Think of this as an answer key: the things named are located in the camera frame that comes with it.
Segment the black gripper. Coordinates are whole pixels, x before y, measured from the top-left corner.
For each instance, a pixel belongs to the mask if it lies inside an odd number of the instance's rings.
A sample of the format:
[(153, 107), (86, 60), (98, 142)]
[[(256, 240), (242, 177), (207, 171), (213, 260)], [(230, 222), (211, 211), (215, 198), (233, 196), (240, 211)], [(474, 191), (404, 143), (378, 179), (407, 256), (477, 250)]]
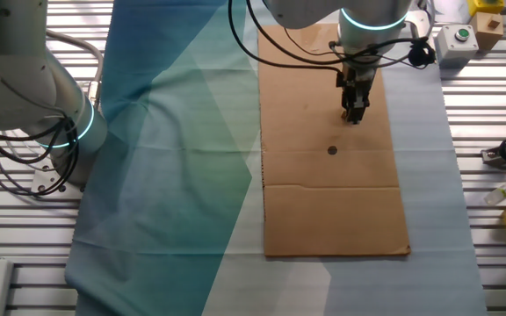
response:
[(374, 77), (374, 68), (353, 68), (348, 65), (344, 65), (336, 76), (336, 86), (342, 89), (342, 118), (345, 123), (357, 125), (364, 117)]

